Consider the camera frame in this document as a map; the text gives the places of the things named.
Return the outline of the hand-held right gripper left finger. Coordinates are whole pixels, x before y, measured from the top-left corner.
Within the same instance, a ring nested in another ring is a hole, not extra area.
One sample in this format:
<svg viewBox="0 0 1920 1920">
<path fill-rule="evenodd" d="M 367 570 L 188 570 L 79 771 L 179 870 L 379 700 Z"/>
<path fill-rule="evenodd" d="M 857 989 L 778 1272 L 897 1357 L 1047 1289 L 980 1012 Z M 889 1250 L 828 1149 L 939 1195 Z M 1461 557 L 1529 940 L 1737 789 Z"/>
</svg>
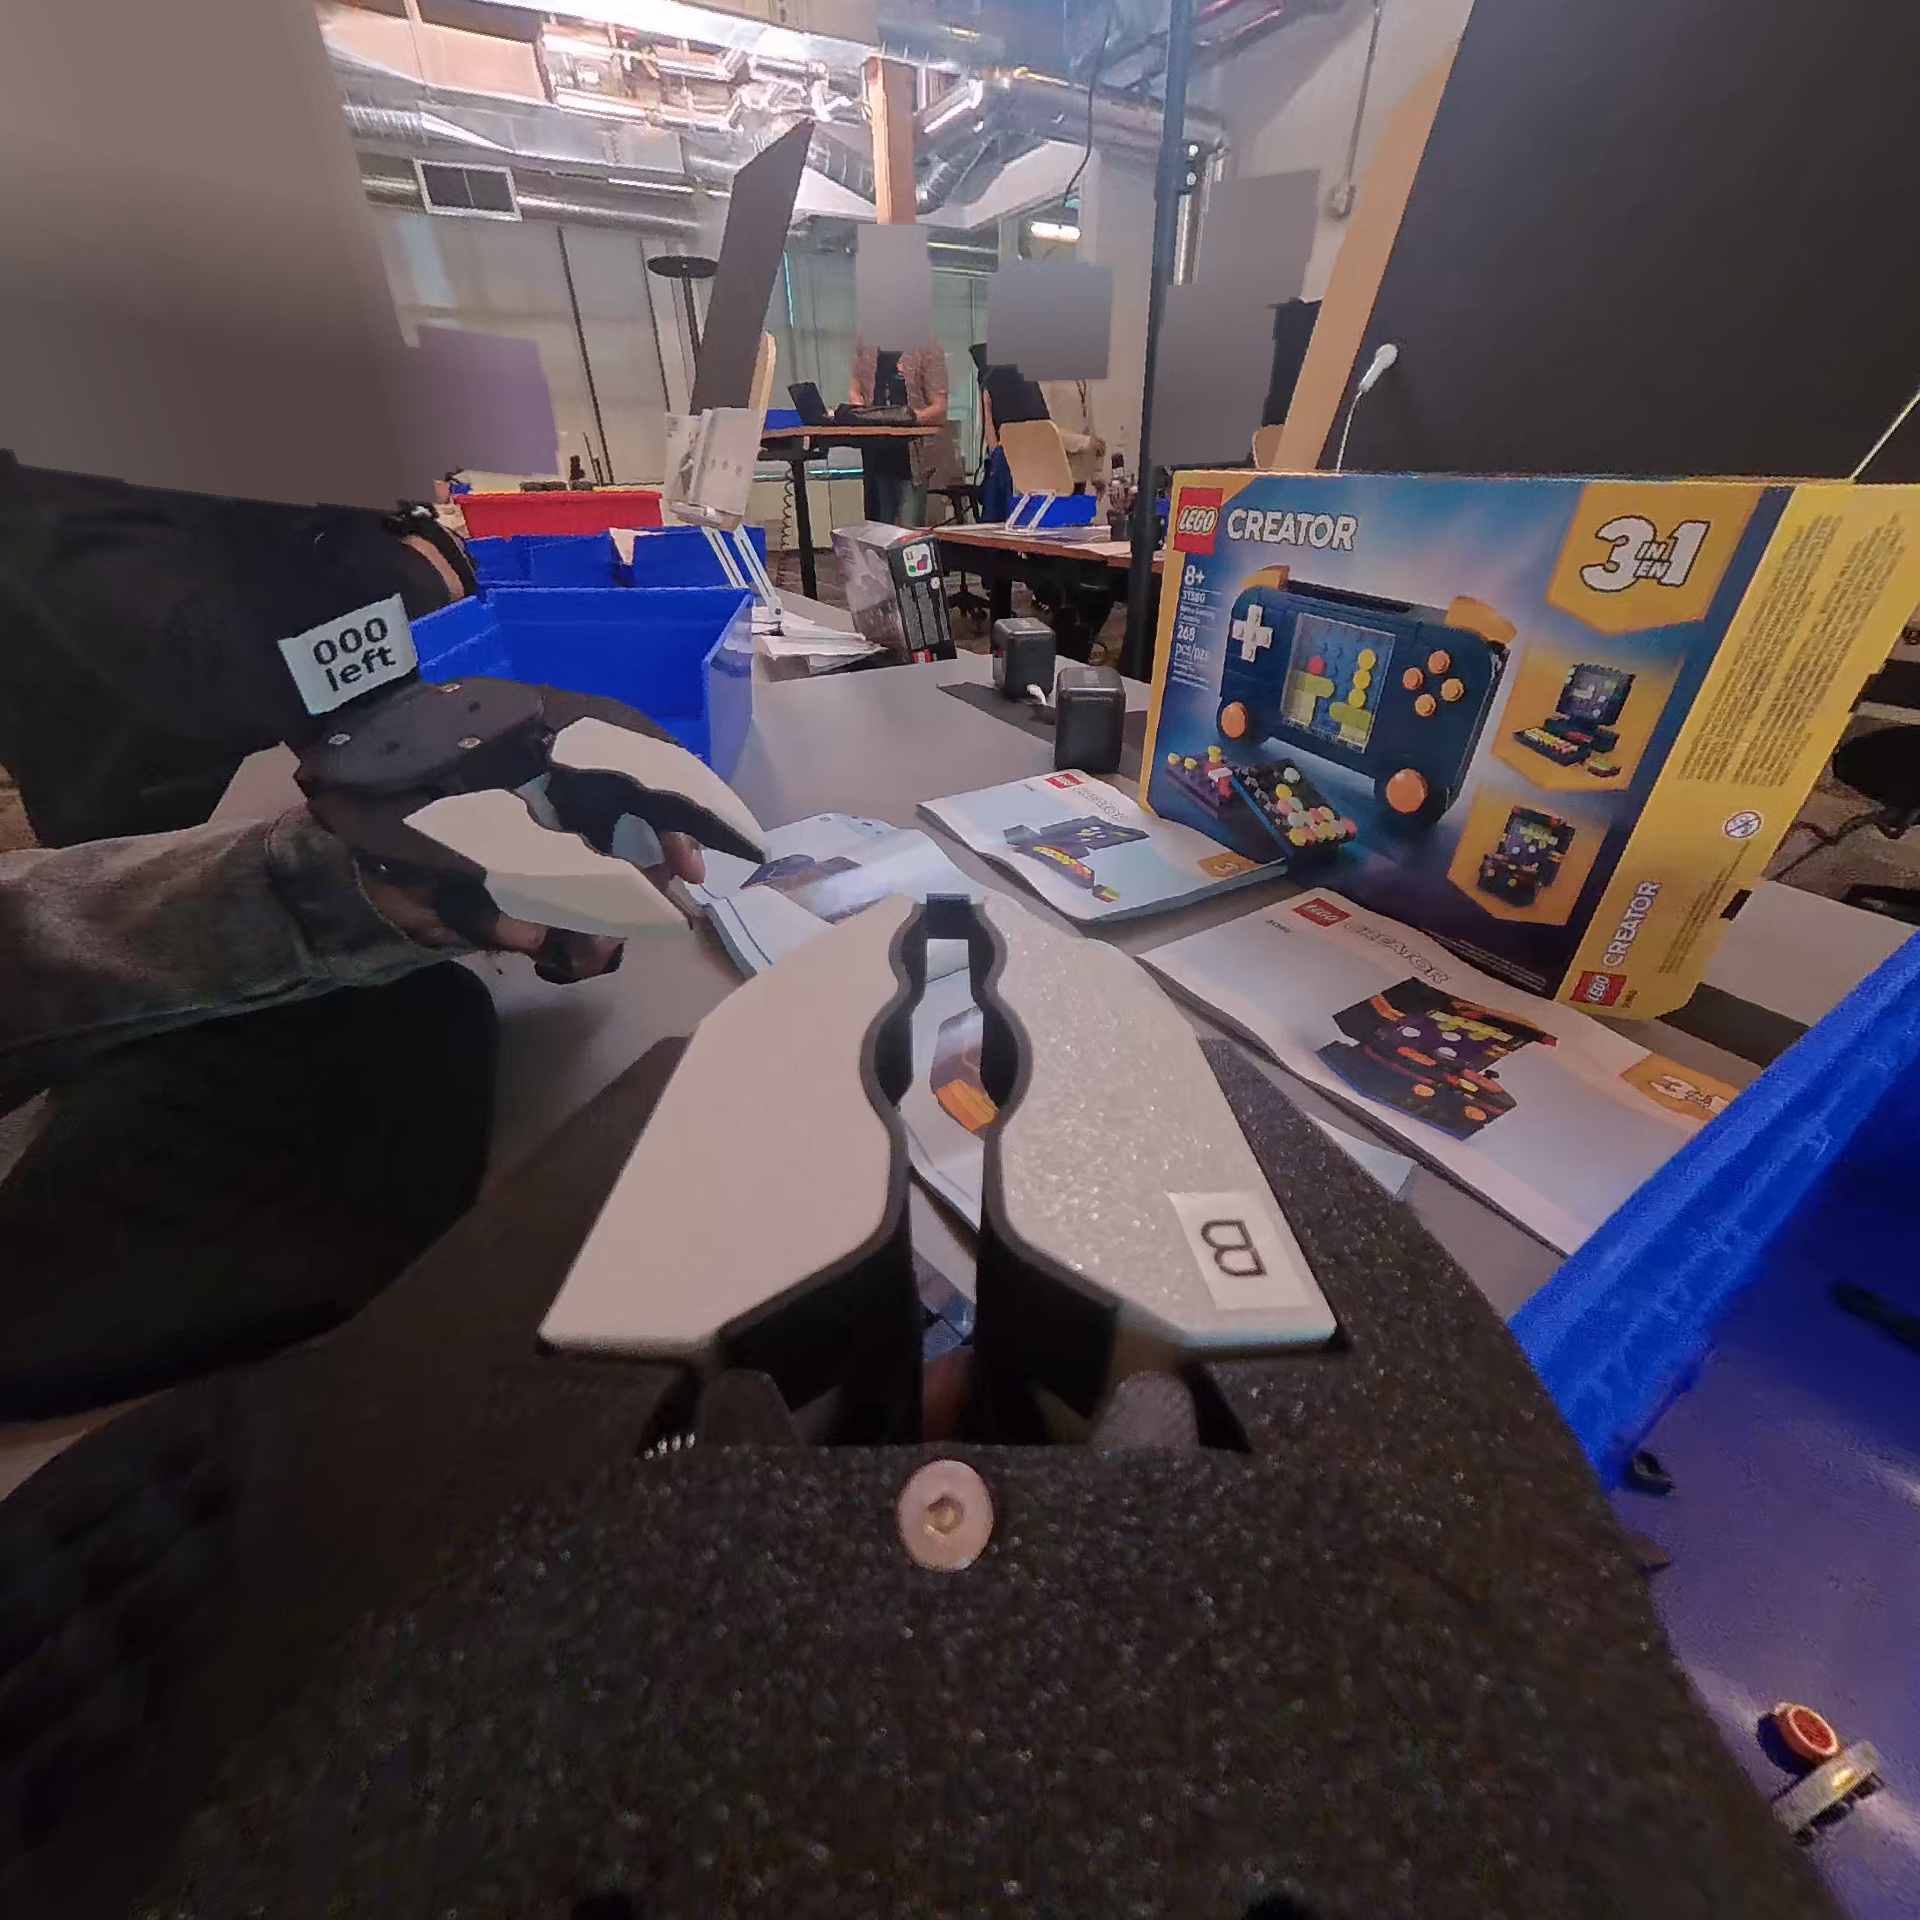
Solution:
<svg viewBox="0 0 1920 1920">
<path fill-rule="evenodd" d="M 553 1353 L 740 1365 L 902 1243 L 922 904 L 884 896 L 717 1001 L 539 1325 Z"/>
</svg>

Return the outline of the wooden table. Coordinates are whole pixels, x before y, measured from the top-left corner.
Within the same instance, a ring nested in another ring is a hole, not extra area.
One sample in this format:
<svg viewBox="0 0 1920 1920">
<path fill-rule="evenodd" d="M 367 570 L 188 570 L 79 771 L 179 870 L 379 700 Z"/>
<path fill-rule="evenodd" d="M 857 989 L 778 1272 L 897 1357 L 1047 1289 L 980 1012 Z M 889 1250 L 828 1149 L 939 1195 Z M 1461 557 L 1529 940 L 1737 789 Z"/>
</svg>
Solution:
<svg viewBox="0 0 1920 1920">
<path fill-rule="evenodd" d="M 963 521 L 949 521 L 930 538 L 943 571 L 982 582 L 988 620 L 1007 617 L 1021 586 L 1050 621 L 1060 617 L 1073 634 L 1094 638 L 1129 592 L 1134 548 L 1124 539 L 1028 534 Z"/>
</svg>

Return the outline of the large blue plastic bin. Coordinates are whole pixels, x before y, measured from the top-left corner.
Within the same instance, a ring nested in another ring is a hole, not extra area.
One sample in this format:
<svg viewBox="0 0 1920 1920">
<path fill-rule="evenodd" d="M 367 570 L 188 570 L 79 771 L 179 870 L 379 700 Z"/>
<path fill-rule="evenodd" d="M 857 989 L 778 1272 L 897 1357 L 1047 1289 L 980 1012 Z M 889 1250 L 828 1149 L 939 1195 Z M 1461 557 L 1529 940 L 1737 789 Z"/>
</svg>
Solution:
<svg viewBox="0 0 1920 1920">
<path fill-rule="evenodd" d="M 1847 1915 L 1918 1915 L 1918 942 L 1908 938 L 1516 1315 L 1651 1556 L 1762 1822 Z M 1882 1792 L 1810 1844 L 1770 1726 L 1821 1712 Z"/>
</svg>

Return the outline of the black bumpy cushion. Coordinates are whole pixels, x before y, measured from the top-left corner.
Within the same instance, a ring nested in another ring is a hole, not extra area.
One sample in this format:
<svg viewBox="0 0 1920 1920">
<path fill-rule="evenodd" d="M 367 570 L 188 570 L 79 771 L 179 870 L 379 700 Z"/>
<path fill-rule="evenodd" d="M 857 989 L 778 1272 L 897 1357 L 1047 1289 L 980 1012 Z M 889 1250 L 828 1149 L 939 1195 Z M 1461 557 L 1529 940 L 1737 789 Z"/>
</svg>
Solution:
<svg viewBox="0 0 1920 1920">
<path fill-rule="evenodd" d="M 68 1077 L 5 1174 L 5 1425 L 135 1402 L 366 1308 L 483 1187 L 497 1034 L 483 981 L 438 965 Z"/>
</svg>

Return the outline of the black flag board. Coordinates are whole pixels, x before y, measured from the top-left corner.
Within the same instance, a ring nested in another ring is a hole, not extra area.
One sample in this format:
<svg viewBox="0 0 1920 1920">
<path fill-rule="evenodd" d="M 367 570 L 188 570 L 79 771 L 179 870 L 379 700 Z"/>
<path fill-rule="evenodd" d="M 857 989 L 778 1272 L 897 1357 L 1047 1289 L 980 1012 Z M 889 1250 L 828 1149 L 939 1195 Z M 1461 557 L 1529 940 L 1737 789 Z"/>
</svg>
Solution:
<svg viewBox="0 0 1920 1920">
<path fill-rule="evenodd" d="M 693 370 L 687 410 L 746 410 L 753 403 L 761 333 L 782 267 L 813 123 L 801 118 L 733 177 L 723 246 Z"/>
</svg>

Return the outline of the standing desk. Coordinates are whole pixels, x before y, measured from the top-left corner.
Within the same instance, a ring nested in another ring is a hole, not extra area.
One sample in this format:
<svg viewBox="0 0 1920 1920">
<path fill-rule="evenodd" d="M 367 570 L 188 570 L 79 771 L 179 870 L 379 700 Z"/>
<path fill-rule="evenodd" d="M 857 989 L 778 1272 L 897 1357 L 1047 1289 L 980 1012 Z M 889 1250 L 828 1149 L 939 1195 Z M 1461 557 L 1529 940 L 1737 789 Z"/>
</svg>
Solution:
<svg viewBox="0 0 1920 1920">
<path fill-rule="evenodd" d="M 919 443 L 951 435 L 951 424 L 857 420 L 857 424 L 782 424 L 765 425 L 759 436 L 759 465 L 782 465 L 793 497 L 796 534 L 801 544 L 801 592 L 819 600 L 817 541 L 810 514 L 810 465 L 837 449 L 871 443 Z"/>
</svg>

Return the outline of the yellow blue brick set box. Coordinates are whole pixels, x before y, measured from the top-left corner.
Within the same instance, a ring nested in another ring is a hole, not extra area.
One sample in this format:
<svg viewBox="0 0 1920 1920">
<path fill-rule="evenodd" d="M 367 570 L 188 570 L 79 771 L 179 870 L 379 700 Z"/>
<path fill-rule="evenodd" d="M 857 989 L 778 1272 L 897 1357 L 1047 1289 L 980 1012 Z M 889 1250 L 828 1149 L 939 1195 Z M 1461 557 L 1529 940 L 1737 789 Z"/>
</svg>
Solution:
<svg viewBox="0 0 1920 1920">
<path fill-rule="evenodd" d="M 1138 800 L 1663 1017 L 1915 600 L 1913 484 L 1185 470 Z"/>
</svg>

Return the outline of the white papers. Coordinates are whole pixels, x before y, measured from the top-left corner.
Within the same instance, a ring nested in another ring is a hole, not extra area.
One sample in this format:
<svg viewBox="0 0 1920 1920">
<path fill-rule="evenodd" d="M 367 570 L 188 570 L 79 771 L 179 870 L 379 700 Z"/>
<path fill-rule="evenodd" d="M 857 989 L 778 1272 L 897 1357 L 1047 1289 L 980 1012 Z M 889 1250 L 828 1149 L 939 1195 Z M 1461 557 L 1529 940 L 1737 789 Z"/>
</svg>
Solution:
<svg viewBox="0 0 1920 1920">
<path fill-rule="evenodd" d="M 889 654 L 884 642 L 866 640 L 852 629 L 834 626 L 786 602 L 765 596 L 753 604 L 753 635 L 756 649 L 771 661 L 798 665 L 810 675 L 859 665 Z"/>
</svg>

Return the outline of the person's left forearm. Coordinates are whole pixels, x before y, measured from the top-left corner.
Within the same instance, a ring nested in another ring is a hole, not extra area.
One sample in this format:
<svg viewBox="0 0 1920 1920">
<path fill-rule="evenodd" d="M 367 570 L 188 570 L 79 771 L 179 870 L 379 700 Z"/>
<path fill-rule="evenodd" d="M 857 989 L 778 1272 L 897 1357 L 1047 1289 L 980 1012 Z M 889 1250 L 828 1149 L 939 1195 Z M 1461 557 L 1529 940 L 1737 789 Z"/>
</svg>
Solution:
<svg viewBox="0 0 1920 1920">
<path fill-rule="evenodd" d="M 306 808 L 3 857 L 3 1110 L 109 1050 L 418 963 Z"/>
</svg>

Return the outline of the arcade cover instruction booklet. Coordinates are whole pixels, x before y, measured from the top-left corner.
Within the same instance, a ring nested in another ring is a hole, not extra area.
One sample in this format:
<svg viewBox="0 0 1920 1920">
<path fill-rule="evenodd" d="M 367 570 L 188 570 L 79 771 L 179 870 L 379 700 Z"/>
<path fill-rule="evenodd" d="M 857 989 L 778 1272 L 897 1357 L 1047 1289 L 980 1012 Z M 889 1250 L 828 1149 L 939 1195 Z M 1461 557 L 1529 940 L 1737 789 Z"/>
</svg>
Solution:
<svg viewBox="0 0 1920 1920">
<path fill-rule="evenodd" d="M 1564 1254 L 1737 1098 L 1332 891 L 1260 908 L 1140 961 Z"/>
</svg>

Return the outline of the small blue plastic bin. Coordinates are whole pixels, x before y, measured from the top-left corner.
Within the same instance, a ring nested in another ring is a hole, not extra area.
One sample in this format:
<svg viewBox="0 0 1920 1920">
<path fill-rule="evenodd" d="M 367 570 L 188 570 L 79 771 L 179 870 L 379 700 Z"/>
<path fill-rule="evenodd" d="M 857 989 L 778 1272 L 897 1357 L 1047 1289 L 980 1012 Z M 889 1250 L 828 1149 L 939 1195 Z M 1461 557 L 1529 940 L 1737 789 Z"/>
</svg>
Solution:
<svg viewBox="0 0 1920 1920">
<path fill-rule="evenodd" d="M 506 534 L 466 544 L 479 592 L 508 587 L 749 587 L 765 586 L 763 533 L 667 523 L 595 534 Z"/>
</svg>

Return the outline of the large black wall panel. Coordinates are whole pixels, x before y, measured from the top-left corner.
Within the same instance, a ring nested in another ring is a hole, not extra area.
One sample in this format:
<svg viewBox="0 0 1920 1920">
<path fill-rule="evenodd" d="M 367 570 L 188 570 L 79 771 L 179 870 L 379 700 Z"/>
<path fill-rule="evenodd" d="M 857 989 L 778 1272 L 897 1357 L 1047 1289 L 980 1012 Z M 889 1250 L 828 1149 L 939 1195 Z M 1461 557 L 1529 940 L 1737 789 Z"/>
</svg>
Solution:
<svg viewBox="0 0 1920 1920">
<path fill-rule="evenodd" d="M 1346 467 L 1915 482 L 1915 2 L 1473 8 Z"/>
</svg>

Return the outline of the grey brick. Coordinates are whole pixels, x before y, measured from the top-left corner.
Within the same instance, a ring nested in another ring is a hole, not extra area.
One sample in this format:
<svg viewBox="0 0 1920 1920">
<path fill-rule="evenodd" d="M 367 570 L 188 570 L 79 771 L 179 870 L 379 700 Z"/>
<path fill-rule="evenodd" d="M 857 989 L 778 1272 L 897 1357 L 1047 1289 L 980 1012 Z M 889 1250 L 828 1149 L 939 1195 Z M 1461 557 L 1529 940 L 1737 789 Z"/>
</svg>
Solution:
<svg viewBox="0 0 1920 1920">
<path fill-rule="evenodd" d="M 1878 1748 L 1871 1742 L 1854 1742 L 1777 1794 L 1771 1813 L 1795 1843 L 1810 1844 L 1882 1787 Z"/>
</svg>

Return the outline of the black pole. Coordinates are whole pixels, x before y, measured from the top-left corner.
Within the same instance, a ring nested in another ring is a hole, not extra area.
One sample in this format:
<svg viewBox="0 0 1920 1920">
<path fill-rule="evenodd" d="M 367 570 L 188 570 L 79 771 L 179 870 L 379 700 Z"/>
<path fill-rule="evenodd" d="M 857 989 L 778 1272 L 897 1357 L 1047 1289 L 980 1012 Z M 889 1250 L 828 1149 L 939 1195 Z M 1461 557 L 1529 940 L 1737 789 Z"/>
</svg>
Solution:
<svg viewBox="0 0 1920 1920">
<path fill-rule="evenodd" d="M 1191 225 L 1187 205 L 1196 182 L 1207 173 L 1210 138 L 1188 129 L 1188 81 L 1193 72 L 1196 2 L 1169 5 L 1162 136 L 1155 180 L 1155 228 L 1142 331 L 1142 393 L 1138 419 L 1135 506 L 1132 514 L 1132 564 L 1127 571 L 1127 625 L 1122 652 L 1132 658 L 1151 640 L 1155 557 L 1159 554 L 1159 379 L 1162 333 L 1169 313 L 1169 290 L 1178 277 L 1185 235 Z"/>
</svg>

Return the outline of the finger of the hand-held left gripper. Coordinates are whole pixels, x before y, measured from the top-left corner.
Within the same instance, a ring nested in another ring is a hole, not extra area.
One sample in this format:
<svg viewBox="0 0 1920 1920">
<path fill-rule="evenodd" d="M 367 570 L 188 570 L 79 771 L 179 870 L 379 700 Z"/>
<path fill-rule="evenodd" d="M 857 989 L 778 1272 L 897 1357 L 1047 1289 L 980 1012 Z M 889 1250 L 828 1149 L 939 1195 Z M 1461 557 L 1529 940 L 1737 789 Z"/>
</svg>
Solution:
<svg viewBox="0 0 1920 1920">
<path fill-rule="evenodd" d="M 506 786 L 399 789 L 399 818 L 431 843 L 477 865 L 497 905 L 517 921 L 615 940 L 649 940 L 682 923 L 642 870 L 550 833 L 529 798 Z"/>
<path fill-rule="evenodd" d="M 596 715 L 564 723 L 548 744 L 543 827 L 638 870 L 670 873 L 679 843 L 765 859 L 765 830 L 707 762 Z"/>
</svg>

